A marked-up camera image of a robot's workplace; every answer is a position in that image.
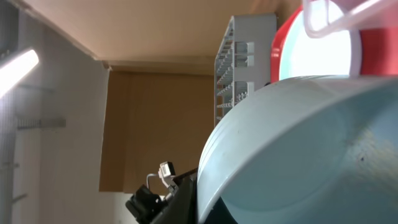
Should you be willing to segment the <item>light blue bowl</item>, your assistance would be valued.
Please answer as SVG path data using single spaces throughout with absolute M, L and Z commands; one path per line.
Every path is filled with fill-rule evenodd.
M 289 78 L 238 103 L 201 154 L 197 219 L 396 223 L 397 79 Z

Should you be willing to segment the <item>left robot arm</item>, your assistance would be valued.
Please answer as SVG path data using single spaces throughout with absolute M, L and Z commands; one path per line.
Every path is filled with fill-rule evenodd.
M 177 175 L 171 162 L 161 163 L 158 173 L 147 175 L 146 184 L 126 201 L 127 210 L 139 224 L 196 223 L 197 171 Z M 149 177 L 155 176 L 169 191 L 167 195 L 150 191 Z

